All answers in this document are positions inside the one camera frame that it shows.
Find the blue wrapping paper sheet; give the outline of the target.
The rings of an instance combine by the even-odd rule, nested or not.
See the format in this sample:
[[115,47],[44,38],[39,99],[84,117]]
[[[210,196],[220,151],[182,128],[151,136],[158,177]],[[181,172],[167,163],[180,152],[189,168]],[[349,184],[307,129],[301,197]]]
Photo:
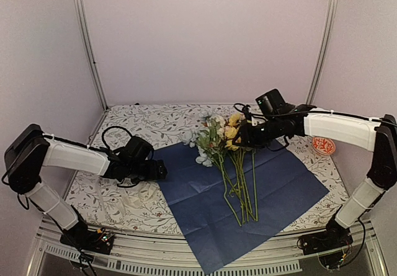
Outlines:
[[155,151],[168,174],[158,184],[189,247],[205,274],[239,259],[297,220],[329,190],[287,149],[244,158],[249,190],[256,189],[258,221],[239,226],[239,200],[223,197],[220,170],[197,164],[196,149],[182,143]]

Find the white pink flower stem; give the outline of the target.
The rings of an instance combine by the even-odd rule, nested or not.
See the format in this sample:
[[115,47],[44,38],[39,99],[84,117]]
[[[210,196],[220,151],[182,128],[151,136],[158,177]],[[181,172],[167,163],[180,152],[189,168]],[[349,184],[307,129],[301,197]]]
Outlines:
[[206,129],[200,136],[200,147],[221,173],[223,199],[239,226],[259,219],[256,173],[252,173],[251,194],[244,172],[245,156],[250,154],[251,164],[255,164],[256,150],[240,146],[242,126],[241,115],[233,114],[228,118],[213,115],[205,120]]

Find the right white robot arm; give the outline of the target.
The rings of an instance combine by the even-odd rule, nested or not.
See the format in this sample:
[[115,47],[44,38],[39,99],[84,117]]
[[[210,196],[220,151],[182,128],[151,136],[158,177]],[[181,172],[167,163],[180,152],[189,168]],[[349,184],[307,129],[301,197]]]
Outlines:
[[362,117],[324,110],[314,105],[287,103],[278,89],[256,98],[260,114],[243,105],[245,119],[233,144],[245,148],[264,148],[276,138],[289,140],[294,136],[329,138],[366,149],[373,154],[365,180],[354,190],[327,223],[321,244],[335,248],[344,240],[349,228],[374,206],[383,194],[396,184],[396,120],[391,115],[382,118]]

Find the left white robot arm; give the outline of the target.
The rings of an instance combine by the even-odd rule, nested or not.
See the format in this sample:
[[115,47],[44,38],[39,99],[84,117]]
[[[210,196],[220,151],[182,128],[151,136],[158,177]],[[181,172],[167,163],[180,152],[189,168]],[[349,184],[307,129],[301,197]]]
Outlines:
[[52,218],[78,247],[88,247],[92,234],[79,213],[61,198],[40,176],[43,167],[84,171],[105,179],[125,180],[131,185],[164,180],[167,169],[155,160],[154,148],[138,136],[130,136],[125,146],[111,149],[105,143],[95,148],[44,133],[37,124],[29,125],[6,149],[6,171],[2,183],[18,197],[39,207]]

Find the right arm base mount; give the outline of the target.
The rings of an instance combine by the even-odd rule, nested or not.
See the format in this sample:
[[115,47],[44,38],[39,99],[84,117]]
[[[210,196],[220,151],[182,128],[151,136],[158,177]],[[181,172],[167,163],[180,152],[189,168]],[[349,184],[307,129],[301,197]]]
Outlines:
[[305,234],[298,238],[297,248],[305,256],[316,254],[319,263],[327,270],[340,269],[351,252],[353,239],[350,231],[324,230],[317,233]]

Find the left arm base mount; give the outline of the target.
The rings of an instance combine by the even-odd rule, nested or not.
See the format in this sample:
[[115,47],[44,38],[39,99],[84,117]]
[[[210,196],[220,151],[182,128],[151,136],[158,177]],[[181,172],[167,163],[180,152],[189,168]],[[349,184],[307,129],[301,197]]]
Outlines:
[[72,228],[63,231],[60,243],[76,250],[91,251],[109,255],[114,245],[114,234],[104,228],[91,231],[85,228]]

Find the blue hydrangea stem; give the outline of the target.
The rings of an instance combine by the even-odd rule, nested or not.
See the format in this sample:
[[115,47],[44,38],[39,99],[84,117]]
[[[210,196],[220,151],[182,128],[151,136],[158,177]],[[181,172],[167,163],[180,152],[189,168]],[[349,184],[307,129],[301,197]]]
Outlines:
[[202,123],[202,128],[196,127],[183,132],[181,141],[190,148],[198,149],[198,156],[195,159],[196,163],[205,167],[215,166],[219,170],[224,186],[223,198],[234,215],[237,224],[242,226],[238,221],[238,212],[229,201],[232,181],[225,167],[227,150],[225,148],[224,130],[227,121],[221,115],[206,114],[206,116],[202,117]]

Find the yellow flower stem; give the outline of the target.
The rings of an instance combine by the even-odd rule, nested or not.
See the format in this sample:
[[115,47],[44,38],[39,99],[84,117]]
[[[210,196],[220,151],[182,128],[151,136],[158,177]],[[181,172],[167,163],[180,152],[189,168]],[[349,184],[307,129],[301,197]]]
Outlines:
[[231,162],[234,165],[236,173],[236,180],[231,183],[230,195],[235,195],[239,200],[241,218],[238,218],[238,221],[240,225],[249,222],[251,212],[251,201],[243,169],[246,151],[237,146],[237,144],[241,142],[238,132],[242,121],[243,117],[241,114],[233,114],[227,120],[224,130],[224,136],[226,139],[225,148],[227,150],[227,155],[230,157]]

